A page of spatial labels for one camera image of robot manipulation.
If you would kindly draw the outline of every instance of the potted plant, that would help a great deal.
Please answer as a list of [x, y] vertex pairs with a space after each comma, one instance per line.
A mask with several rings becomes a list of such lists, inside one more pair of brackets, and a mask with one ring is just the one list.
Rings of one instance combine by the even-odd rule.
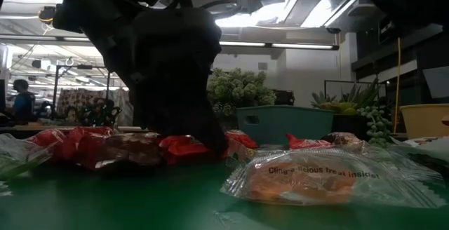
[[237, 128], [237, 108], [274, 104], [275, 94], [264, 86], [266, 77], [264, 72], [242, 72], [239, 68], [230, 72], [213, 70], [208, 80], [208, 98], [224, 128]]
[[311, 105], [319, 109], [327, 109], [335, 112], [333, 121], [333, 132], [348, 132], [355, 134], [362, 140], [370, 140], [373, 133], [368, 133], [372, 124], [366, 115], [362, 115], [362, 110], [370, 110], [376, 104], [376, 97], [379, 95], [380, 86], [375, 79], [365, 90], [354, 84], [349, 93], [342, 92], [340, 101], [336, 101], [336, 96], [324, 96], [322, 92], [317, 95], [313, 93], [315, 102]]

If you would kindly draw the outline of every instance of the clear plastic wrapper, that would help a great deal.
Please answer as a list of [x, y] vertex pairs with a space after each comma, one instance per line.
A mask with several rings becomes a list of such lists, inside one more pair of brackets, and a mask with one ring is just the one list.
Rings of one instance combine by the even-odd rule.
[[0, 180], [9, 180], [47, 161], [52, 148], [53, 145], [44, 149], [12, 135], [0, 135]]
[[288, 205], [377, 203], [438, 208], [446, 204], [420, 181], [442, 182], [437, 172], [386, 151], [353, 154], [329, 148], [263, 154], [246, 158], [249, 163], [232, 173], [222, 192]]

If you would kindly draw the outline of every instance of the teal plastic bin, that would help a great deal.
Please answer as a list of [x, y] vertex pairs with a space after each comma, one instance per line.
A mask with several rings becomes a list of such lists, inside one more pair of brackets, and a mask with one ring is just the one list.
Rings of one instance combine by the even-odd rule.
[[287, 144], [286, 134], [317, 140], [332, 130], [333, 111], [291, 106], [237, 109], [239, 130], [259, 145]]

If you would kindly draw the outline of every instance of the green table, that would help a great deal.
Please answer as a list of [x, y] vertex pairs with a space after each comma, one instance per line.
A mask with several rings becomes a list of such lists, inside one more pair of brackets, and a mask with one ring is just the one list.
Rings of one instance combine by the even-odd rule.
[[166, 168], [148, 177], [106, 178], [41, 166], [9, 182], [1, 230], [447, 229], [449, 207], [295, 207], [241, 201], [219, 189], [224, 164]]

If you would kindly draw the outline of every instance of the orange food inside wrapper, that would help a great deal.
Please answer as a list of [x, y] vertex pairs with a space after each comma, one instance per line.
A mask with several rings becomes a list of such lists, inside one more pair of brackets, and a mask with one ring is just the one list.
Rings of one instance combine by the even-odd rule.
[[[326, 165], [339, 173], [348, 172], [338, 162], [326, 162]], [[265, 203], [347, 203], [355, 183], [354, 177], [329, 173], [324, 165], [316, 163], [274, 161], [259, 168], [256, 164], [249, 173], [248, 198]]]

